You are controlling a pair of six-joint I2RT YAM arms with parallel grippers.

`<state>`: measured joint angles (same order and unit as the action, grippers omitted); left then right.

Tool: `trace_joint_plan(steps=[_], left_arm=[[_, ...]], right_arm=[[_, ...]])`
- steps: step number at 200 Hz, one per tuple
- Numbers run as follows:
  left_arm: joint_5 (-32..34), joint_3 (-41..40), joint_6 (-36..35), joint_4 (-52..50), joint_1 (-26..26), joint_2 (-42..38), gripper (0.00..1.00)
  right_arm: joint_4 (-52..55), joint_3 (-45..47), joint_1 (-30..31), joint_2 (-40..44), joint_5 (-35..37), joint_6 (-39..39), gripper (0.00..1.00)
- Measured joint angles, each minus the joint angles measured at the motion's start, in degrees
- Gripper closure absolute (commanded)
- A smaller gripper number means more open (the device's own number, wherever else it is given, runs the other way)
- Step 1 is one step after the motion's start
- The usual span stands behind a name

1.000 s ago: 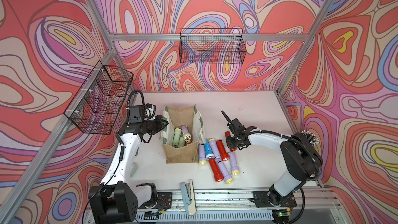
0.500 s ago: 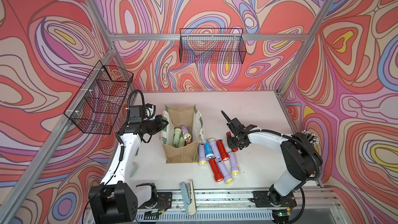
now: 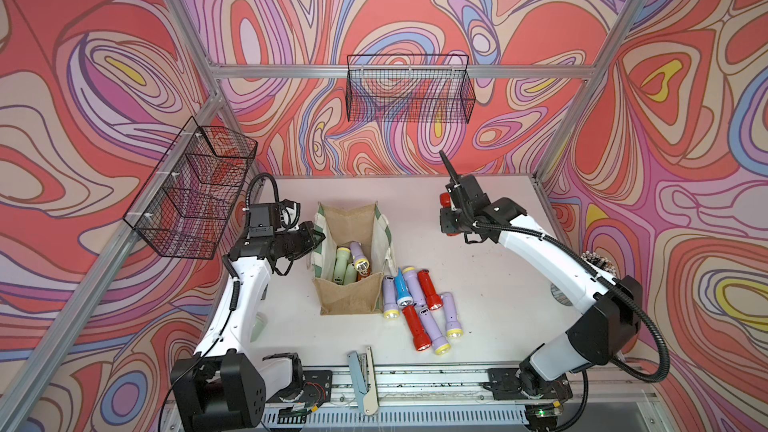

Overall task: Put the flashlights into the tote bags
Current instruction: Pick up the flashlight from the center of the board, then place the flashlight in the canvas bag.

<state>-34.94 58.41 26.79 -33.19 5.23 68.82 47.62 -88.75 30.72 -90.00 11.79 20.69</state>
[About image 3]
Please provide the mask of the red flashlight top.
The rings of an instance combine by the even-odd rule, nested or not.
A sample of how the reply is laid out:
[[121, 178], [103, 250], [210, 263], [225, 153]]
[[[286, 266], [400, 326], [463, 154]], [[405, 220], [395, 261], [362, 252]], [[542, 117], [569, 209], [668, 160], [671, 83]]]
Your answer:
[[452, 199], [448, 192], [441, 193], [439, 200], [442, 208], [452, 208]]

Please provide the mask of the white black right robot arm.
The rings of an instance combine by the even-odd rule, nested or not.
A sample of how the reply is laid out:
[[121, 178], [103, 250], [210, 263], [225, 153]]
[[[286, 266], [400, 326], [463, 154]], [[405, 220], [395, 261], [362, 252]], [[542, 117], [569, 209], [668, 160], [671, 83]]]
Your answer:
[[[440, 156], [448, 174], [448, 199], [441, 203], [440, 228], [461, 234], [466, 243], [490, 240], [521, 257], [542, 274], [580, 313], [555, 339], [539, 346], [518, 366], [522, 394], [539, 398], [568, 373], [613, 364], [646, 383], [664, 381], [671, 369], [669, 347], [661, 329], [642, 307], [642, 285], [633, 277], [618, 278], [607, 261], [594, 253], [578, 254], [549, 234], [517, 202], [491, 200], [475, 176], [456, 172], [448, 156]], [[650, 333], [658, 353], [655, 371], [642, 373], [619, 358], [641, 329]]]

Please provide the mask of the burlap tote bag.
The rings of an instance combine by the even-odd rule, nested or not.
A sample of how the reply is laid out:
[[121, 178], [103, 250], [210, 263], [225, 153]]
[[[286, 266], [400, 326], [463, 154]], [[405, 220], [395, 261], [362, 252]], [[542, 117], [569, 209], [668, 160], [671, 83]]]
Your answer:
[[384, 279], [396, 274], [393, 234], [379, 206], [334, 208], [320, 203], [314, 230], [324, 236], [311, 254], [322, 315], [383, 311]]

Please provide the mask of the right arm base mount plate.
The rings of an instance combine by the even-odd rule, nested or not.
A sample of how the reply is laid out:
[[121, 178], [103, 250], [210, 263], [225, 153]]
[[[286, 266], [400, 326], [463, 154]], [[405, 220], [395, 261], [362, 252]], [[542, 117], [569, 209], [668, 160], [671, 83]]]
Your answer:
[[553, 381], [535, 378], [533, 373], [518, 368], [490, 368], [488, 380], [480, 386], [489, 391], [494, 400], [533, 400], [565, 402], [573, 398], [570, 382], [565, 374]]

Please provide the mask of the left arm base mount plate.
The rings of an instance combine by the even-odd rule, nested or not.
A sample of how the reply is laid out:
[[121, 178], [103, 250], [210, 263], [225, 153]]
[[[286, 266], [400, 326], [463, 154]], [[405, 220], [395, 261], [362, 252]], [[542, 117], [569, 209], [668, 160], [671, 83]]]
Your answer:
[[331, 399], [333, 372], [329, 369], [305, 370], [304, 385], [295, 401], [306, 407], [320, 406]]

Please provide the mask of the light green flashlight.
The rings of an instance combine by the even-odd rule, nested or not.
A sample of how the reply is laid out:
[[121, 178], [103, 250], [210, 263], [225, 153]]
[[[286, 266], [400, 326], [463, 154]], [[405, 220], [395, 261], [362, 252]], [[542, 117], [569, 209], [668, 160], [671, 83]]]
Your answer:
[[350, 261], [351, 251], [346, 246], [339, 246], [336, 250], [335, 264], [332, 280], [337, 285], [343, 285], [347, 267]]
[[355, 283], [357, 281], [357, 277], [358, 277], [358, 272], [355, 266], [353, 264], [348, 264], [344, 274], [343, 284], [349, 285], [349, 284]]

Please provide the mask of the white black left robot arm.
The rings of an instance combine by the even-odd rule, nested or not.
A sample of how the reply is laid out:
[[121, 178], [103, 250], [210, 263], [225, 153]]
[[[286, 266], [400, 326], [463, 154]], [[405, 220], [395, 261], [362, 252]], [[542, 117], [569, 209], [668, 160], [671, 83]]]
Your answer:
[[185, 431], [256, 427], [269, 400], [306, 399], [299, 355], [259, 352], [253, 337], [276, 262], [294, 262], [324, 239], [305, 221], [263, 237], [245, 232], [222, 257], [228, 278], [214, 318], [193, 355], [177, 360], [170, 373]]

